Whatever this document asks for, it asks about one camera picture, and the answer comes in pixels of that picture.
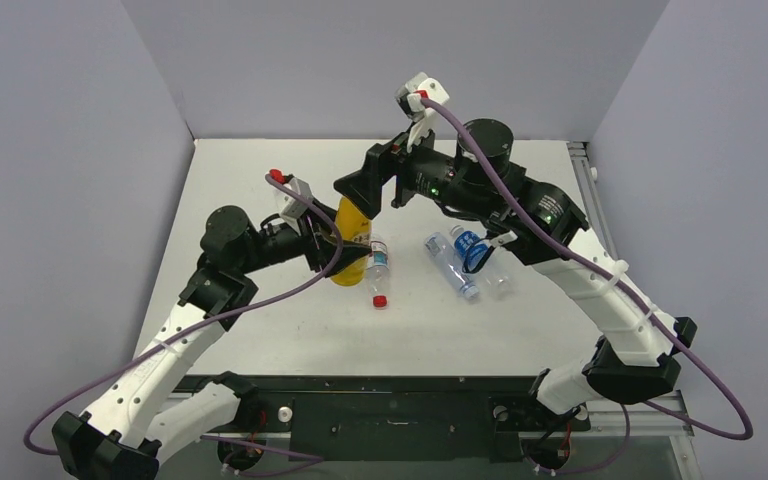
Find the yellow juice bottle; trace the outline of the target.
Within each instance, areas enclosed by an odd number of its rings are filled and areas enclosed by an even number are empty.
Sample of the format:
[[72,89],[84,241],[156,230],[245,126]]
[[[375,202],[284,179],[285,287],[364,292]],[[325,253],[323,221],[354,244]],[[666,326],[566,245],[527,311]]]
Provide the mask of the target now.
[[[340,199],[336,226],[345,241],[359,243],[366,247],[370,245],[371,222],[347,197]],[[346,269],[334,274],[331,277],[332,282],[343,287],[361,283],[364,279],[368,255],[369,252],[364,253]]]

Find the clear bottle red label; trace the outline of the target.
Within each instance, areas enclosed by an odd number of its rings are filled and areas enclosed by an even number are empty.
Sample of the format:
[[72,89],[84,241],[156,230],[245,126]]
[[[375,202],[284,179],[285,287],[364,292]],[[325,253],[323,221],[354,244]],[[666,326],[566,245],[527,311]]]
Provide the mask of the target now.
[[371,299],[376,295],[385,295],[388,298],[391,279],[388,246],[378,234],[370,237],[370,246],[371,253],[367,256],[364,281]]

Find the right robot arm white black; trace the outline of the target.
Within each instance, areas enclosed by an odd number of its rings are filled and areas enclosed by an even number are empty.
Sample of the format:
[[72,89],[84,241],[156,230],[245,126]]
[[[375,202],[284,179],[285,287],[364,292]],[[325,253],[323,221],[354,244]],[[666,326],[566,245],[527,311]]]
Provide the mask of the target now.
[[432,137],[411,144],[400,134],[372,146],[362,167],[334,183],[368,217],[382,208],[382,190],[396,184],[394,207],[423,196],[450,217],[481,223],[490,239],[521,264],[557,285],[600,332],[592,353],[547,370],[524,400],[526,418],[548,427],[577,406],[604,398],[623,405],[671,392],[681,371],[677,353],[696,332],[687,318],[661,314],[613,259],[584,212],[559,187],[530,178],[510,159],[514,136],[504,123],[467,122],[453,155]]

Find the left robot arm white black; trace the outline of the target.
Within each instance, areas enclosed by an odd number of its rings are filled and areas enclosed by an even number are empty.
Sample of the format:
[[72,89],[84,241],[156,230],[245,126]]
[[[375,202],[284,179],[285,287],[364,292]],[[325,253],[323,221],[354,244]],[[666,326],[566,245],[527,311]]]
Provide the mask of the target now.
[[210,214],[196,270],[157,334],[82,413],[65,412],[55,421],[55,452],[68,474],[153,479],[163,463],[214,428],[245,430],[255,423],[258,389],[232,372],[169,409],[162,405],[237,319],[257,308],[250,274],[303,257],[321,280],[369,254],[368,235],[334,233],[335,211],[315,199],[298,206],[299,214],[275,225],[255,226],[233,205]]

